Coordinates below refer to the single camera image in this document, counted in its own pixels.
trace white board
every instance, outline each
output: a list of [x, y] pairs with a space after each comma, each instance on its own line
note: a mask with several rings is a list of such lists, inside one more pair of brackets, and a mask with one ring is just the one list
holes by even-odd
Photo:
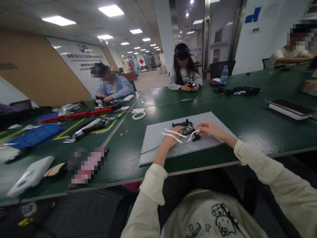
[[[179, 118], [179, 119], [175, 119], [175, 120], [171, 120], [171, 121], [167, 121], [167, 122], [162, 122], [162, 123], [157, 123], [157, 124], [146, 126], [146, 131], [145, 131], [145, 136], [144, 136], [143, 145], [142, 145], [142, 149], [141, 149], [141, 154], [148, 151], [148, 150], [156, 148], [157, 146], [159, 146], [162, 143], [162, 141], [164, 139], [164, 135], [162, 134], [162, 132], [167, 133], [164, 130], [164, 128], [170, 129], [170, 128], [172, 128], [173, 123], [174, 124], [182, 123], [182, 122], [185, 122], [186, 119], [188, 119], [191, 123], [193, 123], [194, 128], [196, 128], [196, 126], [202, 121], [213, 121], [224, 132], [237, 138], [228, 129], [228, 127], [226, 127], [212, 112], [206, 112], [206, 113], [202, 113], [202, 114], [198, 114], [198, 115], [194, 115], [194, 116], [183, 117], [183, 118]], [[213, 136], [201, 136], [200, 137], [201, 139], [197, 140], [195, 142], [193, 142], [193, 138], [194, 138], [194, 136], [193, 136], [190, 142], [185, 142], [186, 140], [189, 139], [189, 136], [187, 136], [187, 138], [181, 137], [180, 140], [183, 141], [183, 143], [177, 143], [175, 146], [173, 146], [169, 150], [166, 158], [168, 159], [168, 158], [172, 158], [172, 157], [176, 157], [176, 156], [180, 156], [180, 155], [184, 155], [184, 154], [189, 154], [189, 153], [193, 153], [195, 151], [208, 149], [208, 148], [223, 144], [223, 142], [220, 142], [219, 140], [217, 140]], [[156, 153], [157, 153], [157, 149], [155, 149], [153, 151], [149, 151], [149, 152], [141, 155], [139, 158], [139, 166], [152, 163], [155, 159]]]
[[94, 63], [109, 65], [99, 46], [46, 37], [52, 47], [69, 66], [90, 94], [100, 85], [98, 78], [92, 78], [90, 68]]

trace long black hair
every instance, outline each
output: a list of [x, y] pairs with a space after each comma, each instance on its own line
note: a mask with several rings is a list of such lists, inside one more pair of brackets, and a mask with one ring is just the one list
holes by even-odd
[[196, 72], [199, 74], [199, 71], [196, 68], [196, 66], [191, 58], [189, 48], [187, 47], [187, 45], [184, 43], [178, 44], [174, 50], [174, 69], [175, 69], [175, 74], [176, 74], [176, 82], [175, 83], [178, 85], [181, 85], [184, 82], [183, 82], [183, 79], [181, 76], [180, 66], [177, 62], [178, 58], [179, 59], [188, 59], [188, 63], [187, 63], [187, 75], [188, 75], [188, 77], [192, 77], [193, 72]]

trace wooden wall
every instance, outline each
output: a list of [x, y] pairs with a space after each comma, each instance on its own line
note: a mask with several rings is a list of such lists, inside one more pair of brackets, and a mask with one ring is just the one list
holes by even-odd
[[0, 46], [0, 63], [17, 66], [0, 75], [36, 104], [57, 106], [90, 97], [45, 36], [0, 28]]
[[104, 53], [108, 63], [110, 64], [109, 66], [113, 67], [114, 71], [119, 71], [119, 68], [118, 68], [115, 60], [113, 59], [113, 57], [110, 53], [110, 50], [107, 47], [103, 47], [103, 46], [100, 46], [100, 48], [101, 48], [102, 52]]

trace gray mat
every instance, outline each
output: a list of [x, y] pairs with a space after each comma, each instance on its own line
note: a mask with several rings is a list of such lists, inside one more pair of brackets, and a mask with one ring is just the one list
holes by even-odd
[[[172, 128], [172, 123], [182, 123], [185, 122], [186, 119], [193, 123], [194, 128], [196, 128], [198, 123], [202, 121], [213, 121], [223, 131], [237, 138], [212, 112], [206, 112], [194, 116], [183, 117], [171, 121], [146, 126], [141, 153], [156, 148], [162, 143], [164, 139], [164, 135], [162, 134], [162, 132], [168, 133], [164, 130], [164, 128], [170, 129]], [[189, 136], [190, 135], [187, 135], [187, 138], [181, 137], [180, 140], [183, 141], [183, 143], [177, 143], [175, 146], [173, 146], [167, 154], [167, 159], [223, 144], [223, 142], [220, 142], [213, 136], [203, 136], [200, 140], [195, 142], [193, 142], [193, 136], [190, 142], [185, 142], [189, 139]], [[139, 158], [139, 166], [152, 163], [155, 159], [156, 153], [157, 149], [141, 155]]]

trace ceiling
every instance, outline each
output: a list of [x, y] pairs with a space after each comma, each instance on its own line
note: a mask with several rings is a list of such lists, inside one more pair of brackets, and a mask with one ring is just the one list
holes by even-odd
[[[98, 8], [116, 4], [124, 15], [108, 17]], [[155, 52], [150, 44], [161, 48], [159, 27], [153, 0], [0, 0], [0, 26], [19, 31], [78, 41], [88, 44], [108, 46], [112, 50]], [[76, 22], [59, 26], [41, 20], [52, 16], [62, 16]], [[143, 33], [132, 34], [130, 30], [140, 28]], [[111, 35], [112, 39], [97, 38]]]
[[[215, 11], [219, 2], [210, 4], [211, 13]], [[196, 34], [186, 34], [191, 29], [202, 29], [202, 23], [193, 25], [194, 21], [204, 19], [205, 0], [194, 0], [191, 4], [190, 0], [176, 0], [177, 25], [179, 32], [179, 39], [182, 43], [189, 43], [191, 37], [197, 37]]]

